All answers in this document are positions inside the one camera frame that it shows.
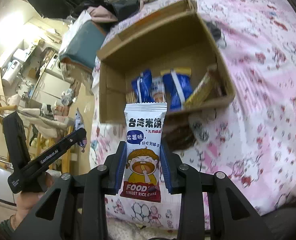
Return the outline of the left hand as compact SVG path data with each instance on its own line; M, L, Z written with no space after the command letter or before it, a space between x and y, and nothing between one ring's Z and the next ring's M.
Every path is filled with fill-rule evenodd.
M44 192L20 192L17 197L17 211L9 219L13 230L19 226L44 194Z

